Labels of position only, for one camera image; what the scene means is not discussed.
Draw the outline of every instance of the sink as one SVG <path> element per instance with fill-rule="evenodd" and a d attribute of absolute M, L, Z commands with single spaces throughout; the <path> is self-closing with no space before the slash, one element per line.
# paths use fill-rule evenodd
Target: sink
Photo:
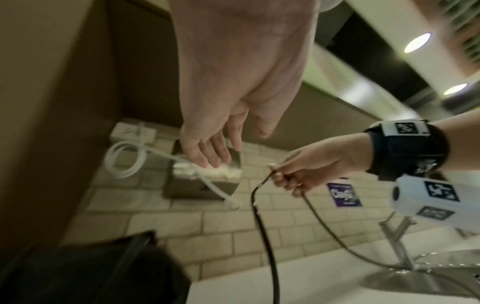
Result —
<path fill-rule="evenodd" d="M 480 295 L 480 250 L 434 252 L 414 260 L 418 265 L 465 284 Z M 367 276 L 361 284 L 384 291 L 473 297 L 451 281 L 414 271 L 383 270 Z"/>

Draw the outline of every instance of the stainless steel box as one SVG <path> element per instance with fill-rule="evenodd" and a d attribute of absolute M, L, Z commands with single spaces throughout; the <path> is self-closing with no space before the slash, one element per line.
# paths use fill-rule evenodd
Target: stainless steel box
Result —
<path fill-rule="evenodd" d="M 228 150 L 231 155 L 230 164 L 222 164 L 217 169 L 211 166 L 199 169 L 215 186 L 226 194 L 232 195 L 240 184 L 242 168 L 239 153 L 230 148 Z M 172 154 L 185 157 L 178 140 L 175 141 Z M 168 166 L 163 195 L 166 198 L 222 199 L 204 185 L 190 165 L 173 160 Z"/>

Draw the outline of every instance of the ceiling light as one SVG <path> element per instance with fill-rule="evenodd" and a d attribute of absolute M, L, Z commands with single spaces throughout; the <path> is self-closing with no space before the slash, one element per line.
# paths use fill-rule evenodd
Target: ceiling light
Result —
<path fill-rule="evenodd" d="M 469 84 L 461 84 L 461 85 L 458 85 L 458 86 L 451 87 L 444 93 L 444 95 L 450 95 L 450 94 L 456 93 L 458 91 L 461 91 L 464 88 L 466 88 L 467 85 L 469 85 Z"/>
<path fill-rule="evenodd" d="M 431 36 L 430 33 L 426 33 L 426 34 L 421 35 L 420 37 L 417 37 L 417 38 L 413 39 L 412 42 L 410 42 L 406 46 L 404 52 L 405 53 L 410 53 L 410 52 L 413 52 L 413 51 L 421 48 L 425 43 L 427 43 L 427 41 L 430 39 L 430 36 Z"/>

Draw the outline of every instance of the faucet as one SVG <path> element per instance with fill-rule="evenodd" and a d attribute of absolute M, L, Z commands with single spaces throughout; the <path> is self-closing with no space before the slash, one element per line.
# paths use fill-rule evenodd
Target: faucet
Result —
<path fill-rule="evenodd" d="M 393 230 L 390 227 L 389 221 L 395 215 L 395 212 L 390 214 L 390 216 L 385 220 L 379 223 L 383 233 L 385 234 L 387 240 L 389 241 L 395 255 L 400 260 L 400 263 L 409 268 L 413 268 L 415 263 L 414 260 L 409 256 L 407 249 L 401 241 L 402 236 L 405 234 L 407 229 L 411 225 L 415 225 L 417 222 L 409 216 L 406 216 L 401 221 L 400 225 Z"/>

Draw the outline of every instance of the black wrist strap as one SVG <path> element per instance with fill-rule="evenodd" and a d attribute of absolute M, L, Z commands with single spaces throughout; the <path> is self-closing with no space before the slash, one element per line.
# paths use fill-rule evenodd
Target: black wrist strap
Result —
<path fill-rule="evenodd" d="M 449 144 L 444 133 L 426 124 L 428 136 L 385 136 L 378 125 L 365 132 L 372 140 L 374 155 L 367 173 L 378 180 L 395 181 L 403 174 L 424 176 L 440 168 L 449 155 Z"/>

